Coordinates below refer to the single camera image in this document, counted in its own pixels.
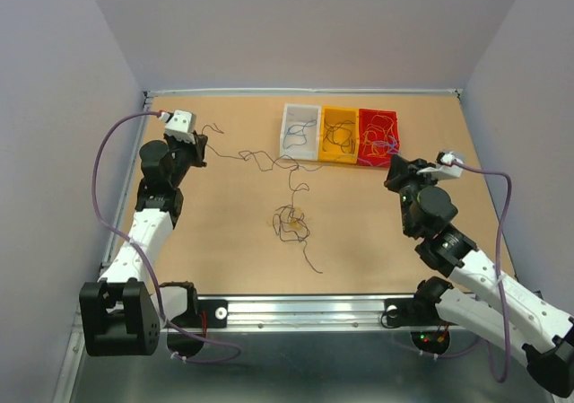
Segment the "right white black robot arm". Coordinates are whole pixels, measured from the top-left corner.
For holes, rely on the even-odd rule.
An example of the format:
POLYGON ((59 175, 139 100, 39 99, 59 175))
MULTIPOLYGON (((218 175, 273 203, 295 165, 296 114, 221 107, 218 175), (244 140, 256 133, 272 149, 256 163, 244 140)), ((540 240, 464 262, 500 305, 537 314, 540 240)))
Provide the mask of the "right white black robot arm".
POLYGON ((452 221, 457 208, 439 187, 457 179, 467 165, 454 152, 435 162, 390 159, 385 187, 398 194, 405 236, 436 275, 413 297, 417 322, 456 324, 504 350, 533 380, 560 398, 573 392, 573 316, 540 298, 489 258, 452 221))

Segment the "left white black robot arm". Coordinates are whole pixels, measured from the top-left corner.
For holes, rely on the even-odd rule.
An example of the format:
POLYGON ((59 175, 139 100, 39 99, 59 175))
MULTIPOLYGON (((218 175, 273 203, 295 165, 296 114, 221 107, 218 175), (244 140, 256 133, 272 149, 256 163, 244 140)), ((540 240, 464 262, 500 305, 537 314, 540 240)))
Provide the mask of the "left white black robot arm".
POLYGON ((123 244, 95 282, 79 293, 85 347, 91 356, 151 355, 169 320, 193 324, 201 314, 197 291, 189 282, 156 284, 152 263, 173 232, 183 207, 179 188, 187 171, 203 168, 208 138, 194 133, 186 143, 170 136, 144 144, 139 151, 143 177, 128 233, 115 230, 123 244))

